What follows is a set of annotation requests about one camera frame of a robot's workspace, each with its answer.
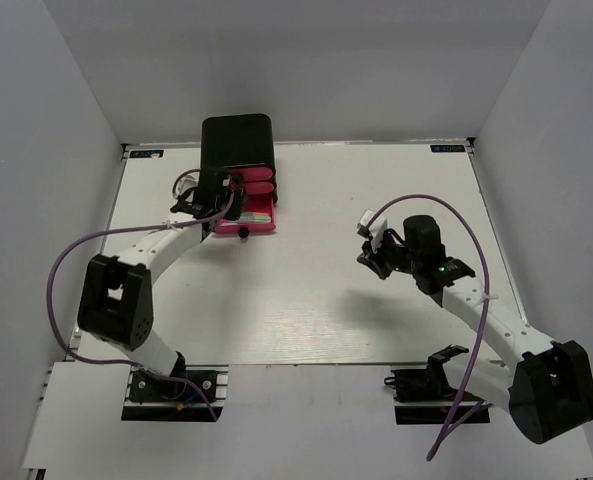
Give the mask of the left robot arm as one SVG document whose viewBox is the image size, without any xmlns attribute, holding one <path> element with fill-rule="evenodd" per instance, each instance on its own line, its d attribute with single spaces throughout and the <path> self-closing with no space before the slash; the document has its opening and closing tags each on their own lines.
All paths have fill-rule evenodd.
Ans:
<svg viewBox="0 0 593 480">
<path fill-rule="evenodd" d="M 87 265 L 77 326 L 144 370 L 164 398 L 181 396 L 188 377 L 183 355 L 154 331 L 153 286 L 222 221 L 238 219 L 245 203 L 241 174 L 203 170 L 195 186 L 177 195 L 165 220 L 143 227 L 146 235 L 131 247 L 113 256 L 99 254 Z"/>
</svg>

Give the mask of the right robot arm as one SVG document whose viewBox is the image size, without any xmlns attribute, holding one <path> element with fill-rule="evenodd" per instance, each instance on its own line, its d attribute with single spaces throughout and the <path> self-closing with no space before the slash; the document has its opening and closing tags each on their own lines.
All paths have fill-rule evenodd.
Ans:
<svg viewBox="0 0 593 480">
<path fill-rule="evenodd" d="M 431 354 L 424 369 L 386 378 L 397 400 L 453 400 L 470 369 L 464 396 L 504 410 L 536 444 L 592 421 L 593 376 L 586 350 L 575 341 L 555 341 L 486 295 L 474 270 L 446 254 L 433 217 L 409 217 L 403 229 L 399 235 L 366 211 L 357 225 L 365 240 L 358 262 L 380 279 L 394 272 L 410 275 L 439 307 L 481 330 L 500 360 L 473 360 L 469 348 L 449 345 Z"/>
</svg>

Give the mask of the pink drawer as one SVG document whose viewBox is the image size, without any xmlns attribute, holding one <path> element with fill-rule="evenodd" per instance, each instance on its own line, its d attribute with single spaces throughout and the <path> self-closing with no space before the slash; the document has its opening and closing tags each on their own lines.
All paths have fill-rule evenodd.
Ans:
<svg viewBox="0 0 593 480">
<path fill-rule="evenodd" d="M 249 196 L 269 195 L 270 197 L 274 197 L 276 195 L 276 186 L 272 182 L 245 182 L 242 184 L 242 187 L 245 193 Z"/>
<path fill-rule="evenodd" d="M 231 173 L 236 176 L 236 182 L 239 184 L 258 182 L 273 183 L 275 177 L 275 171 L 266 166 L 232 168 Z"/>
<path fill-rule="evenodd" d="M 238 236 L 246 239 L 252 235 L 267 234 L 276 228 L 275 201 L 272 194 L 252 195 L 237 220 L 223 220 L 215 230 L 217 235 Z"/>
</svg>

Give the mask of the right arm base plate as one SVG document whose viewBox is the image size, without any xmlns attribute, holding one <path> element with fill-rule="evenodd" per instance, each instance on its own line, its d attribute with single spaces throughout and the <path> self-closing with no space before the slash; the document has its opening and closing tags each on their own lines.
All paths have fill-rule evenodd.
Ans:
<svg viewBox="0 0 593 480">
<path fill-rule="evenodd" d="M 457 390 L 432 379 L 426 368 L 396 368 L 383 380 L 393 394 L 395 423 L 399 426 L 441 425 Z"/>
</svg>

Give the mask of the pink top drawer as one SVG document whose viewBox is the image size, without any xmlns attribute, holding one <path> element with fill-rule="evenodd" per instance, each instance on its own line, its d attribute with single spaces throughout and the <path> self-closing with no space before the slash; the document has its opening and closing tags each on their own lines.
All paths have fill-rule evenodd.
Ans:
<svg viewBox="0 0 593 480">
<path fill-rule="evenodd" d="M 232 168 L 231 173 L 236 176 L 236 182 L 239 184 L 258 182 L 273 183 L 275 177 L 275 171 L 266 166 Z"/>
</svg>

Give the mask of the pink bottom drawer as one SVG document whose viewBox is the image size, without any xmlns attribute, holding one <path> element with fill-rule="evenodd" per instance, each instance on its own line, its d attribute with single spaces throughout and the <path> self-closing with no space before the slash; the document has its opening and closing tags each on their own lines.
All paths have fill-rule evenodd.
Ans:
<svg viewBox="0 0 593 480">
<path fill-rule="evenodd" d="M 276 228 L 275 201 L 272 194 L 252 195 L 237 220 L 223 220 L 215 230 L 217 235 L 238 236 L 246 239 L 252 235 L 267 234 Z"/>
</svg>

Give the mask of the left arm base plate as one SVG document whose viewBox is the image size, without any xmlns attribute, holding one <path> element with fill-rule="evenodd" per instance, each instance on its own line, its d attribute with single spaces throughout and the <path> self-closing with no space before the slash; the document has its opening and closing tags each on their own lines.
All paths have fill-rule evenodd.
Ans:
<svg viewBox="0 0 593 480">
<path fill-rule="evenodd" d="M 121 420 L 132 422 L 209 423 L 220 417 L 225 405 L 229 368 L 190 366 L 187 378 L 208 400 L 191 386 L 161 382 L 133 369 L 125 392 Z"/>
</svg>

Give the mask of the green highlighter pen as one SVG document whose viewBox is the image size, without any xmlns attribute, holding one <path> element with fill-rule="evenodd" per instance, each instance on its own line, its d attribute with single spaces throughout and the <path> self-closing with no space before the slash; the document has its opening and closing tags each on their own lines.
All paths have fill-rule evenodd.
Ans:
<svg viewBox="0 0 593 480">
<path fill-rule="evenodd" d="M 247 212 L 239 218 L 239 221 L 243 222 L 243 223 L 261 223 L 261 224 L 263 224 L 263 223 L 271 223 L 272 218 L 269 215 Z"/>
</svg>

